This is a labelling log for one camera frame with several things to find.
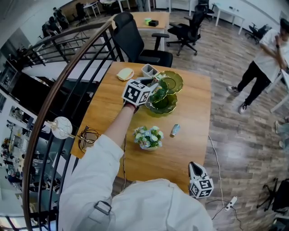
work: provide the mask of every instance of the metal railing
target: metal railing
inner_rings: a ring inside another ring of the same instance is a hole
[[[49,140],[48,140],[46,152],[44,153],[44,156],[43,156],[42,166],[40,169],[39,185],[38,185],[38,192],[37,192],[37,211],[33,211],[33,212],[30,211],[30,208],[29,208],[29,205],[30,205],[29,187],[30,187],[30,183],[31,183],[30,175],[32,172],[31,170],[32,170],[32,164],[33,164],[33,156],[34,156],[34,153],[36,151],[36,145],[37,145],[37,142],[39,140],[39,135],[40,135],[42,126],[46,120],[46,115],[47,115],[47,113],[51,107],[52,102],[56,99],[57,93],[59,92],[59,90],[60,90],[61,86],[63,85],[63,83],[65,82],[65,80],[68,78],[69,74],[73,71],[73,69],[75,68],[77,63],[80,60],[82,60],[82,58],[87,54],[88,50],[91,49],[93,46],[95,46],[95,42],[98,39],[100,39],[102,37],[104,39],[103,44],[101,46],[99,46],[98,50],[96,50],[95,52],[92,53],[92,56],[90,57],[90,61],[88,62],[86,67],[83,69],[79,78],[75,82],[75,86],[73,87],[71,92],[68,94],[67,99],[63,103],[59,115],[55,115],[55,117],[64,116],[68,119],[74,118],[77,114],[77,110],[78,110],[79,106],[81,105],[81,101],[82,101],[82,98],[84,97],[84,94],[86,93],[89,85],[93,82],[94,78],[96,77],[96,75],[98,74],[98,72],[100,71],[100,69],[102,68],[104,63],[107,60],[124,61],[120,48],[116,44],[114,44],[114,42],[112,41],[112,38],[111,38],[112,32],[113,32],[112,23],[111,23],[111,21],[108,21],[105,24],[103,24],[95,34],[91,35],[90,38],[86,39],[86,42],[83,44],[83,46],[81,46],[77,50],[76,54],[72,57],[70,62],[63,69],[62,73],[60,74],[60,76],[58,77],[58,79],[56,80],[54,85],[52,86],[50,92],[48,93],[48,96],[46,97],[46,99],[45,99],[45,101],[44,101],[44,103],[40,109],[37,120],[36,120],[34,127],[33,127],[33,130],[32,130],[32,133],[30,135],[28,150],[27,150],[27,154],[25,155],[24,168],[23,168],[23,174],[24,174],[23,183],[22,183],[22,187],[23,187],[23,212],[24,212],[25,222],[26,222],[26,226],[27,226],[28,230],[32,230],[32,224],[31,224],[31,218],[32,217],[34,219],[37,219],[38,227],[40,230],[42,230],[42,221],[43,220],[45,220],[47,222],[47,226],[48,226],[49,231],[51,229],[50,228],[51,221],[56,220],[56,230],[58,230],[59,196],[62,192],[64,178],[65,178],[66,171],[67,171],[68,164],[69,164],[70,157],[71,157],[70,150],[66,156],[63,156],[65,159],[65,165],[63,168],[62,176],[60,178],[60,184],[59,184],[59,190],[58,190],[58,200],[56,202],[56,206],[51,208],[52,195],[54,194],[53,182],[56,178],[56,170],[57,170],[60,158],[61,158],[61,154],[62,154],[63,147],[65,145],[65,141],[67,140],[67,139],[58,140],[56,137],[53,136],[53,134],[51,132]],[[75,108],[72,110],[72,113],[67,113],[66,109],[68,106],[68,102],[70,101],[71,96],[74,94],[74,91],[75,91],[77,85],[81,82],[83,76],[85,75],[85,73],[87,72],[87,70],[89,69],[91,64],[99,57],[99,55],[102,53],[102,51],[105,48],[108,49],[106,56],[101,59],[102,61],[101,61],[100,65],[96,68],[94,74],[91,76],[91,79],[89,80],[89,83],[83,89],[83,93],[81,94],[81,97],[74,103]],[[74,127],[72,134],[76,135],[77,131],[78,131],[78,128]],[[48,208],[43,211],[42,197],[43,197],[44,191],[43,191],[42,185],[45,182],[45,179],[44,179],[45,169],[47,166],[47,160],[49,158],[49,152],[51,149],[51,145],[53,143],[55,143],[55,141],[57,141],[57,153],[56,153],[56,156],[54,159],[54,166],[51,170],[51,176],[50,176],[51,186],[50,186],[49,192],[48,192]]]
[[[52,37],[46,37],[39,41],[36,45],[30,47],[21,53],[18,62],[22,67],[32,67],[34,65],[49,62],[65,61],[68,63],[77,50],[90,38],[92,30],[99,29],[104,23],[92,23],[67,30],[61,34]],[[103,34],[97,43],[94,43],[81,57],[81,60],[91,60],[95,50],[102,47],[107,38],[107,34]],[[107,54],[108,48],[105,48],[100,54]]]

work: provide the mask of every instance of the wooden floor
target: wooden floor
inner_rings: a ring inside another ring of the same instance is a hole
[[[188,16],[188,13],[172,12],[170,22],[188,23],[183,16]],[[105,21],[107,18],[109,17],[100,16],[97,21]],[[262,208],[256,209],[256,205],[267,196],[262,189],[264,184],[273,185],[273,178],[283,180],[289,176],[289,154],[279,148],[280,138],[274,130],[274,121],[284,121],[284,117],[288,115],[289,104],[286,103],[274,114],[269,112],[269,109],[285,96],[285,87],[279,84],[269,94],[262,93],[244,115],[238,114],[238,106],[248,96],[255,81],[238,97],[230,96],[226,87],[230,84],[236,85],[241,80],[258,51],[258,45],[252,40],[247,40],[244,30],[239,36],[237,26],[222,20],[219,21],[218,27],[214,24],[215,21],[203,21],[201,39],[195,46],[198,50],[197,56],[194,56],[194,52],[188,47],[184,47],[179,57],[176,56],[177,44],[171,44],[165,49],[173,53],[172,67],[211,77],[210,136],[221,166],[224,200],[230,201],[233,196],[238,196],[234,207],[244,230],[268,230],[274,213],[271,210],[264,212]],[[145,41],[145,48],[153,49],[155,39],[150,37],[151,34],[141,32],[141,35]],[[168,41],[173,40],[176,40],[176,37],[170,35]],[[220,199],[218,166],[209,140],[205,168],[213,178],[215,186],[214,192],[206,201]],[[114,193],[119,192],[121,185],[122,180],[117,179]],[[206,205],[211,217],[221,208],[220,201]],[[216,230],[240,230],[233,210],[220,212],[213,222]]]

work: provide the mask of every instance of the black pants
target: black pants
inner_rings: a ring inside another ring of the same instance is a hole
[[[267,76],[260,70],[260,68],[256,65],[256,63],[253,61],[250,65],[248,70],[245,72],[245,74],[242,77],[241,82],[238,85],[238,91],[242,91],[244,87],[246,87],[254,78],[257,78],[254,86],[252,87],[252,90],[250,92],[250,95],[245,100],[246,105],[250,105],[253,100],[255,100],[262,91],[269,86],[271,81],[267,78]]]

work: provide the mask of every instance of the hand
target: hand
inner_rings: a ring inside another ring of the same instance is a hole
[[[275,36],[275,40],[276,40],[276,45],[280,46],[281,38],[280,38],[279,35],[276,35],[276,36]]]

